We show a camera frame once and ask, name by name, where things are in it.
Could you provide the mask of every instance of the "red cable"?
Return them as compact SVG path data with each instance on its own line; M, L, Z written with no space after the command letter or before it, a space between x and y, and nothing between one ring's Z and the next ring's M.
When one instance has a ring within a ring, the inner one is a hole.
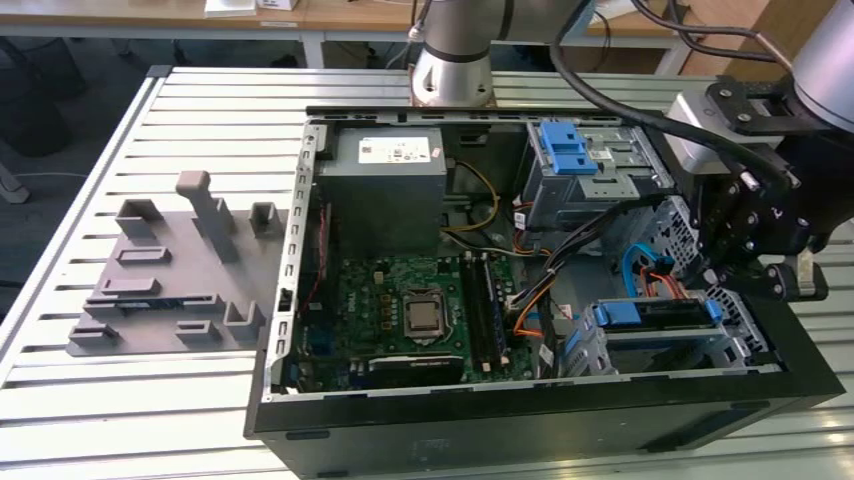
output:
M326 251L323 249L323 236L326 234L326 207L321 207L321 230L318 232L318 250L321 257L321 266L318 268L318 278L315 279L315 284L311 287L311 292L309 292L309 296L306 297L306 301L303 302L303 306L299 309L298 314L302 315L309 305L311 304L311 300L315 298L315 294L318 293L318 287L321 286L321 277L323 276L323 269L326 268Z

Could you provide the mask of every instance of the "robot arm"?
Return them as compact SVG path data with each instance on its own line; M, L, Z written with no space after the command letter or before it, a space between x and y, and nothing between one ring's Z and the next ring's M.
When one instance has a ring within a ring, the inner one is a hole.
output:
M419 20L425 50L413 72L417 103L471 107L494 102L490 44L547 43L581 0L431 0ZM588 26L593 15L578 22Z
M592 9L593 2L429 1L419 22L426 45L413 73L415 102L489 105L490 42L554 43L572 18L586 25L580 8ZM780 51L769 48L780 58ZM559 55L553 60L596 105L629 115L636 123L654 122L640 111L633 115L633 109L568 72ZM813 255L828 245L833 230L854 217L853 77L854 3L840 0L780 85L757 88L724 80L705 94L681 96L669 115L680 122L650 124L669 134L678 157L670 169L700 231L700 255L684 272L686 283L716 283L790 302L826 298L828 284ZM701 138L705 146L694 143ZM786 260L757 268L761 255L784 255Z

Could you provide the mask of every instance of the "yellow wire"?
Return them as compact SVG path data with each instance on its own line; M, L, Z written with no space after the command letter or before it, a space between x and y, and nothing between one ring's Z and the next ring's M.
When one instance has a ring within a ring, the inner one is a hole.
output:
M481 179L483 184L490 189L490 193L493 194L493 213L490 214L489 218L485 221L482 221L481 223L475 223L474 225L459 225L457 227L445 227L442 229L443 232L471 232L473 230L478 230L486 227L490 223L493 223L493 220L495 220L495 215L498 215L499 198L498 198L498 192L495 191L495 187L493 186L487 178L483 176L483 174L478 171L478 169L473 167L471 164L461 160L458 160L457 163L466 165L466 167L469 167L469 169L471 170L471 173L477 175L477 177Z

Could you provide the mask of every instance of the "white label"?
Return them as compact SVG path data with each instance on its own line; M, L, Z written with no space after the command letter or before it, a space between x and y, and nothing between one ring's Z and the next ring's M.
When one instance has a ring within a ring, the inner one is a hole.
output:
M588 150L588 156L592 160L614 160L614 155L612 155L612 150Z
M262 27L297 28L297 22L262 22Z
M546 364L551 367L555 362L555 354L545 343L539 346L539 358L542 358L543 362L546 362Z
M563 315L566 315L569 318L573 318L573 305L570 305L569 303L561 305L561 311L563 312Z
M359 141L359 163L429 163L427 137L367 137Z
M513 223L518 230L525 230L525 224L526 224L525 220L526 220L525 213L515 212L513 214Z

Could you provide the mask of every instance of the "aluminum extrusion table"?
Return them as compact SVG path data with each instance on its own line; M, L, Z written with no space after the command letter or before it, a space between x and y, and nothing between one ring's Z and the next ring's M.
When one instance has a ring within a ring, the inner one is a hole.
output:
M712 78L593 75L614 98L668 109ZM72 358L68 332L119 234L123 200L189 210L182 170L206 169L230 208L289 204L307 105L406 105L398 72L175 68L147 78L0 328L0 477L293 479L242 436L254 351ZM551 74L495 74L501 106L585 107ZM854 228L818 256L830 298L796 312L854 391ZM455 470L455 478L852 478L854 393L702 449ZM449 472L418 478L442 478Z

